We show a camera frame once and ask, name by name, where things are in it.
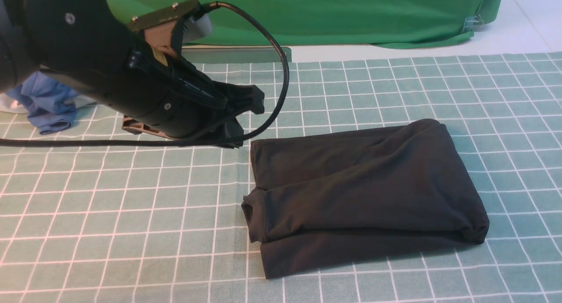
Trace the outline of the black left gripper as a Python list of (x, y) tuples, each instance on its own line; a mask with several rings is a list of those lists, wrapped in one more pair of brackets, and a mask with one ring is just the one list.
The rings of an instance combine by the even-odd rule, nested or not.
[(244, 129), (237, 116), (263, 114), (265, 93), (256, 85), (215, 81), (185, 59), (167, 65), (146, 59), (128, 59), (124, 72), (156, 83), (163, 98), (140, 117), (125, 115), (122, 129), (135, 135), (148, 133), (169, 140), (216, 141), (229, 139), (225, 147), (237, 148)]

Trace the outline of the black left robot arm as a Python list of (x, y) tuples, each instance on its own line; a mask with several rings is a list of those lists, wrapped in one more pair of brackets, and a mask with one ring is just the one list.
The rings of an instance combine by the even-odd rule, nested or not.
[(181, 55), (212, 31), (216, 5), (187, 0), (128, 24), (107, 0), (1, 0), (1, 89), (38, 71), (124, 116), (122, 129), (237, 148), (237, 116), (263, 114), (255, 85), (210, 79)]

